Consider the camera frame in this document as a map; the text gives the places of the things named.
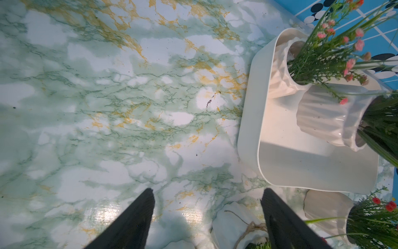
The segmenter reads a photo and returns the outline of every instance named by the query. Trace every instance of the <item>red flower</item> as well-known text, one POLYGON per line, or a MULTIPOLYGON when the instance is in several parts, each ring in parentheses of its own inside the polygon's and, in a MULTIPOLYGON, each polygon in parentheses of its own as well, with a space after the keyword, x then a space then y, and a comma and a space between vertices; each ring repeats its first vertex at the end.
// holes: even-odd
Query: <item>red flower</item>
POLYGON ((352 74, 350 74, 350 75, 347 75, 347 76, 345 77, 345 80, 346 80, 347 82, 349 82, 349 81, 351 81, 353 78, 354 78, 354 76, 353 76, 352 74))
POLYGON ((389 205, 391 205, 394 209, 397 208, 397 204, 393 201, 388 203, 389 205))
POLYGON ((372 201, 373 201, 375 204, 380 204, 380 203, 381 203, 381 200, 380 200, 379 198, 377 198, 377 197, 373 197, 372 201))
POLYGON ((395 203, 395 202, 389 202, 387 205, 386 205, 386 209, 387 209, 387 211, 389 211, 389 212, 392 212, 392 211, 394 211, 394 209, 397 207, 397 204, 395 203))
POLYGON ((348 98, 344 98, 340 101, 340 105, 345 105, 348 103, 348 98))

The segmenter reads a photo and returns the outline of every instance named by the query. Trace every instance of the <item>white oval dot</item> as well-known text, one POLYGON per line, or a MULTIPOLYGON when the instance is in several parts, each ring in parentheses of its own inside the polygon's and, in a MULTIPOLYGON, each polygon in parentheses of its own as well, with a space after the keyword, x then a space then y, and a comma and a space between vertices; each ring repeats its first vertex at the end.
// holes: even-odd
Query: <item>white oval dot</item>
POLYGON ((390 78, 395 75, 395 72, 392 71, 384 71, 384 72, 378 72, 375 73, 375 76, 379 79, 384 79, 384 78, 390 78))
POLYGON ((381 13, 383 13, 382 10, 381 10, 381 11, 378 11, 378 12, 376 12, 376 13, 374 13, 373 16, 377 16, 377 15, 379 15, 379 14, 381 14, 381 13))
POLYGON ((310 24, 310 23, 312 23, 313 21, 315 21, 315 16, 307 16, 307 17, 304 19, 304 23, 305 23, 305 24, 310 24))
POLYGON ((386 16, 388 16, 388 17, 390 17, 390 16, 393 16, 393 15, 395 15, 397 13, 397 11, 390 11, 390 12, 388 12, 387 14, 386 14, 386 16))
POLYGON ((398 55, 386 59, 386 61, 384 62, 384 64, 385 64, 385 65, 388 65, 388 66, 395 66, 395 65, 398 65, 398 55))
POLYGON ((318 12, 315 14, 315 18, 316 18, 316 19, 321 19, 322 16, 323 16, 325 13, 326 13, 326 10, 318 11, 318 12))

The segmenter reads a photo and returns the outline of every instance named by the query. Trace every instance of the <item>green leaf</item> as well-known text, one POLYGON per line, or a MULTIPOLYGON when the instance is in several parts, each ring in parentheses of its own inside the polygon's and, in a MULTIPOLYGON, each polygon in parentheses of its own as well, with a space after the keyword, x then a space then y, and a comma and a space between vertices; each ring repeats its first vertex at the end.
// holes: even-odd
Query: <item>green leaf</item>
POLYGON ((358 134, 365 140, 365 142, 369 145, 369 147, 374 150, 381 157, 386 159, 392 165, 398 168, 398 158, 394 156, 391 152, 385 150, 381 145, 379 145, 373 138, 367 135, 365 132, 358 130, 358 134))

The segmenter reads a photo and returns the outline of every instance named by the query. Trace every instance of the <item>potted plant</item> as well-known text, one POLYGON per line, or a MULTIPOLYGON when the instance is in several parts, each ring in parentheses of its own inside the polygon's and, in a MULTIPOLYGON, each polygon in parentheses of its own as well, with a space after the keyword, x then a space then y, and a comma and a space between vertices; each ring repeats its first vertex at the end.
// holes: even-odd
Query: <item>potted plant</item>
POLYGON ((361 54, 365 45, 362 37, 376 25, 385 22, 384 11, 369 13, 353 27, 336 35, 335 28, 348 14, 361 6, 363 0, 337 0, 319 20, 300 52, 287 62, 291 78, 297 84, 313 84, 303 95, 297 111, 301 131, 336 146, 348 146, 354 151, 368 144, 379 155, 398 167, 397 92, 368 91, 361 86, 328 84, 332 78, 358 80, 364 86, 367 76, 357 69, 381 65, 371 60, 369 52, 361 54))
POLYGON ((335 218, 315 223, 317 227, 331 236, 340 235, 339 239, 351 245, 346 236, 347 218, 354 202, 338 192, 310 190, 304 199, 305 216, 310 220, 335 218))
POLYGON ((376 197, 376 190, 362 198, 350 211, 347 233, 360 249, 398 248, 398 209, 395 202, 376 197))
MULTIPOLYGON (((277 43, 273 57, 268 98, 277 98, 306 90, 309 84, 318 84, 329 88, 332 78, 340 80, 358 80, 366 85, 366 76, 356 69, 367 69, 382 62, 369 61, 369 52, 361 55, 365 45, 362 37, 374 26, 382 24, 395 15, 381 18, 392 10, 398 2, 382 11, 390 1, 384 2, 378 9, 369 13, 357 24, 336 35, 340 22, 364 3, 364 0, 336 0, 308 38, 298 35, 289 41, 277 43)), ((345 96, 335 95, 342 101, 345 96)))
POLYGON ((377 198, 382 190, 387 188, 378 189, 357 203, 341 193, 310 190, 304 200, 304 212, 310 219, 321 219, 316 226, 347 244, 360 249, 397 249, 397 205, 377 198))

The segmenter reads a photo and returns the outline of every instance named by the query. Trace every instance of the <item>artificial flower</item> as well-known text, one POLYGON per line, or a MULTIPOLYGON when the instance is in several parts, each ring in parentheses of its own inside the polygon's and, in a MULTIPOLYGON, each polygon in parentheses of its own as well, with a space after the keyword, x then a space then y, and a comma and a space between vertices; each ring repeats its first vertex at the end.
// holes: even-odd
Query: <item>artificial flower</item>
POLYGON ((331 20, 328 21, 328 24, 329 24, 330 26, 335 26, 335 25, 336 25, 336 21, 333 20, 333 19, 331 19, 331 20))
POLYGON ((387 205, 386 205, 386 209, 387 209, 387 211, 389 211, 389 212, 392 212, 392 211, 394 211, 394 209, 397 207, 397 204, 395 203, 395 202, 389 202, 387 205))
POLYGON ((347 75, 347 76, 345 77, 345 80, 346 80, 347 82, 349 82, 349 81, 353 80, 353 78, 354 78, 354 75, 350 74, 350 75, 347 75))
POLYGON ((359 39, 354 45, 355 50, 358 50, 358 51, 362 51, 364 46, 365 46, 365 43, 361 39, 359 39))
POLYGON ((330 29, 327 29, 326 32, 328 32, 330 35, 336 34, 336 31, 334 31, 334 28, 332 28, 332 27, 330 29))
POLYGON ((381 200, 379 198, 377 198, 377 197, 373 197, 372 201, 374 202, 374 204, 380 204, 381 203, 381 200))
POLYGON ((366 86, 367 84, 369 84, 368 77, 366 75, 362 75, 359 78, 359 83, 361 84, 361 86, 366 86))
POLYGON ((340 105, 345 105, 348 103, 348 98, 344 98, 340 101, 340 105))
POLYGON ((362 59, 364 61, 370 61, 370 59, 372 59, 372 54, 370 52, 366 52, 364 55, 362 55, 362 59))
POLYGON ((357 37, 363 37, 364 36, 363 29, 361 28, 356 29, 355 34, 357 37))
POLYGON ((345 66, 346 69, 351 70, 355 66, 356 60, 355 59, 349 59, 347 61, 347 64, 345 66))
POLYGON ((326 37, 326 34, 324 32, 318 32, 317 36, 319 39, 323 39, 326 37))

